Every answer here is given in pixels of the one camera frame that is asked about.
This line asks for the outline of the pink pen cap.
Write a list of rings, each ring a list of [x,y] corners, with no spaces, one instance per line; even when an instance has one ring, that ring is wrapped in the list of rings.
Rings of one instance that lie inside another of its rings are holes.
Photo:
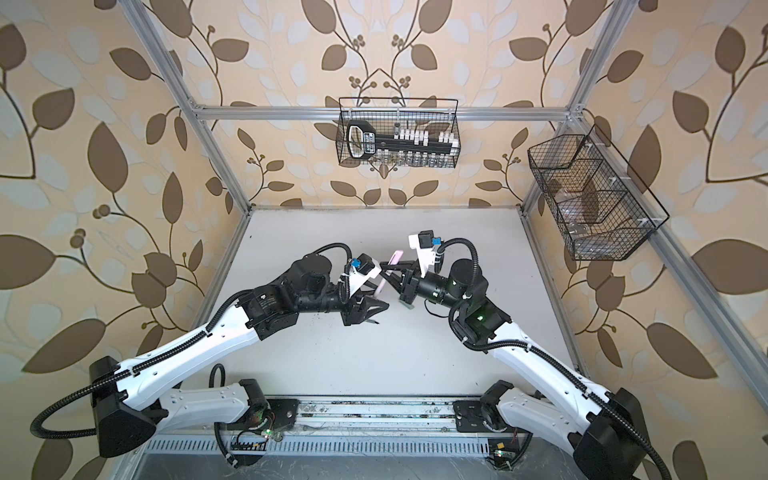
[[[403,256],[403,251],[402,250],[396,250],[392,254],[388,264],[389,265],[397,265],[399,263],[399,261],[401,260],[402,256]]]

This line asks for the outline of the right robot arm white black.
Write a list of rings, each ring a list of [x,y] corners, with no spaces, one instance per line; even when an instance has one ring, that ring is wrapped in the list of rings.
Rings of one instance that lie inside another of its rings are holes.
[[[495,420],[520,427],[571,454],[588,479],[632,479],[644,461],[670,478],[650,442],[639,400],[624,388],[611,391],[588,379],[532,340],[488,297],[471,241],[442,241],[423,231],[409,244],[416,260],[404,262],[395,252],[380,265],[400,301],[410,305],[420,297],[447,307],[448,326],[465,348],[501,361],[536,390],[529,395],[502,381],[489,388],[488,429]]]

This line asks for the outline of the pink pen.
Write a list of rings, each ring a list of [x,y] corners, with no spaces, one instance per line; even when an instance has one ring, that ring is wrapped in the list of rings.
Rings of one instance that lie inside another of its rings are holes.
[[[377,288],[376,288],[376,290],[374,292],[374,295],[378,296],[383,291],[383,289],[384,289],[384,287],[386,285],[387,285],[386,278],[382,278],[381,282],[378,284],[378,286],[377,286]]]

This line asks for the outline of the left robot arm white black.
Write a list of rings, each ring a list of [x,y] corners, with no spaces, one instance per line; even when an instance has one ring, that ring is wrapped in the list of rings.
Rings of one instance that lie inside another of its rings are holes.
[[[358,325],[388,309],[372,281],[381,271],[367,254],[339,249],[346,262],[332,281],[329,244],[304,255],[271,282],[228,297],[211,319],[170,343],[118,362],[91,365],[91,382],[54,402],[31,422],[33,436],[64,440],[94,436],[99,453],[113,458],[150,440],[160,428],[188,423],[236,423],[264,402],[254,380],[183,394],[177,384],[241,348],[294,326],[302,313],[340,314]]]

